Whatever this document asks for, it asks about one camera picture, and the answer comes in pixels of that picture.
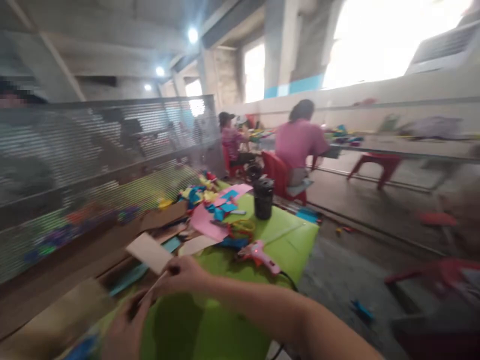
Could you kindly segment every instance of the blue stripe on wall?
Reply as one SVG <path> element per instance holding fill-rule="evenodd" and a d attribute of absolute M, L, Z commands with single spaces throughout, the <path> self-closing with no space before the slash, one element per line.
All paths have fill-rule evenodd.
<path fill-rule="evenodd" d="M 323 79 L 324 75 L 318 74 L 316 76 L 307 77 L 301 80 L 291 82 L 290 84 L 270 87 L 268 89 L 265 89 L 263 98 L 271 99 L 290 94 L 297 94 L 305 91 L 319 90 L 322 87 Z"/>

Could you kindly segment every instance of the air conditioner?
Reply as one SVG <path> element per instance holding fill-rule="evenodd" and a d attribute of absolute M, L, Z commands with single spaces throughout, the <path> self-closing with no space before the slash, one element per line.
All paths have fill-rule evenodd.
<path fill-rule="evenodd" d="M 480 44 L 480 20 L 428 38 L 418 46 L 405 74 L 452 69 L 463 64 Z"/>

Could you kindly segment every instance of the pink shirt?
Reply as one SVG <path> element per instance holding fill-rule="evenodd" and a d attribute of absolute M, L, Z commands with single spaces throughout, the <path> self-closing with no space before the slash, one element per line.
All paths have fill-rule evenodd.
<path fill-rule="evenodd" d="M 275 153 L 290 169 L 305 168 L 309 155 L 321 155 L 329 149 L 320 126 L 305 119 L 284 123 L 276 132 Z"/>
<path fill-rule="evenodd" d="M 233 127 L 224 127 L 221 130 L 221 144 L 226 147 L 230 161 L 239 158 L 239 146 L 243 138 L 243 135 Z"/>

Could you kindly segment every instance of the workbench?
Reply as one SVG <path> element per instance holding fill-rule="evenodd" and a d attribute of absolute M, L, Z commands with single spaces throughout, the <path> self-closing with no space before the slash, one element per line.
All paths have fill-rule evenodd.
<path fill-rule="evenodd" d="M 245 194 L 238 200 L 245 215 L 226 220 L 250 219 L 255 222 L 255 240 L 274 237 L 282 230 L 300 227 L 266 245 L 264 251 L 298 282 L 315 242 L 318 226 L 273 207 L 270 220 L 258 220 L 254 198 Z M 252 260 L 235 263 L 234 251 L 210 247 L 196 258 L 213 275 L 255 283 L 290 287 L 286 278 L 275 279 Z M 190 294 L 161 298 L 152 307 L 143 329 L 142 359 L 249 359 L 264 360 L 271 339 L 242 316 L 211 299 Z"/>

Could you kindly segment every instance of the cable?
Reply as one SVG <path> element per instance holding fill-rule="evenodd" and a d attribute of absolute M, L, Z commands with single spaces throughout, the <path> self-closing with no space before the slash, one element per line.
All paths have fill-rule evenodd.
<path fill-rule="evenodd" d="M 293 281 L 293 279 L 285 271 L 280 271 L 279 274 L 283 275 L 284 277 L 286 277 L 288 279 L 288 281 L 290 282 L 290 286 L 291 286 L 292 290 L 294 290 L 296 293 L 299 292 L 299 289 L 297 288 L 297 285 L 295 285 L 295 282 Z M 279 357 L 282 350 L 284 349 L 284 347 L 285 347 L 284 344 L 280 344 L 280 347 L 278 348 L 277 352 L 275 353 L 275 355 L 273 355 L 273 357 L 270 360 L 276 360 Z"/>
<path fill-rule="evenodd" d="M 288 281 L 290 282 L 290 286 L 291 286 L 292 290 L 294 290 L 296 293 L 298 293 L 299 289 L 297 288 L 297 285 L 295 285 L 295 282 L 292 280 L 292 278 L 285 271 L 280 271 L 280 274 L 288 279 Z"/>

